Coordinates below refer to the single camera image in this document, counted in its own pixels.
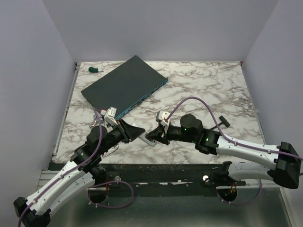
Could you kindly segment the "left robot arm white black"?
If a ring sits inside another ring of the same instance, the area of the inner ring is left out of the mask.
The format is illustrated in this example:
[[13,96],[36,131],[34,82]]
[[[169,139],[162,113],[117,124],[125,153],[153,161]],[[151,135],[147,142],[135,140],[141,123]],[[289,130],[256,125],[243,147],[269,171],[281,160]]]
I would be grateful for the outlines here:
[[86,142],[78,147],[65,166],[42,188],[28,196],[18,197],[13,205],[18,225],[45,227],[51,217],[72,197],[91,187],[99,187],[106,180],[100,165],[101,156],[120,142],[131,142],[145,133],[120,120],[110,132],[102,125],[91,129]]

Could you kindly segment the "white remote control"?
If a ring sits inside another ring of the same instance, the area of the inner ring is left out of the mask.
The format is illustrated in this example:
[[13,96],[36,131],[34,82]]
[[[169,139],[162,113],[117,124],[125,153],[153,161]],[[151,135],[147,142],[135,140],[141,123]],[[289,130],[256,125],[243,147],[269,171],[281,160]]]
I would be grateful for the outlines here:
[[136,138],[139,138],[144,143],[148,144],[151,147],[154,147],[157,144],[156,140],[148,139],[147,138],[147,131],[144,127],[139,126],[136,122],[131,124],[133,127],[139,128],[137,132],[134,133]]

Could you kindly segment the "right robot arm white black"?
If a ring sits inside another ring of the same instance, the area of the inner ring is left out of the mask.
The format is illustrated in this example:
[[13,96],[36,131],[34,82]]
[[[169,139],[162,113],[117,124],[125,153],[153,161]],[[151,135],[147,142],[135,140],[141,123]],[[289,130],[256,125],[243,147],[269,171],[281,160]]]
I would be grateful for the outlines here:
[[194,143],[196,150],[204,154],[231,156],[243,159],[243,163],[230,164],[229,169],[218,173],[223,185],[245,179],[271,180],[288,189],[299,187],[301,159],[290,143],[266,145],[223,136],[218,131],[206,129],[201,120],[192,114],[180,118],[180,126],[167,120],[168,113],[157,116],[158,127],[146,135],[168,145],[170,141]]

